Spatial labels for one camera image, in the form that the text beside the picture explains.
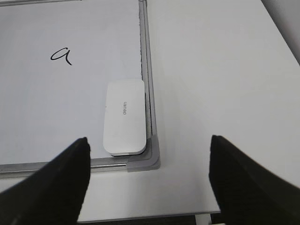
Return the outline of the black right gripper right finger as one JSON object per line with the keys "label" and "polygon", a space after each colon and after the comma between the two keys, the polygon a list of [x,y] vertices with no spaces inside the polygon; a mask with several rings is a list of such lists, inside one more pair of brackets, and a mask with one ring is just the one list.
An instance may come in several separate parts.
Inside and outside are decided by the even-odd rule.
{"label": "black right gripper right finger", "polygon": [[220,135],[211,137],[209,180],[226,225],[300,223],[300,189]]}

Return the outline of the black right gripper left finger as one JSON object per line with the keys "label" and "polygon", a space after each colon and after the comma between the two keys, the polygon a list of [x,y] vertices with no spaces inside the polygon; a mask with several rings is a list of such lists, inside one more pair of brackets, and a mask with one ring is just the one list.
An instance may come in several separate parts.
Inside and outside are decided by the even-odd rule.
{"label": "black right gripper left finger", "polygon": [[90,145],[77,139],[55,159],[0,194],[2,225],[75,225],[90,182]]}

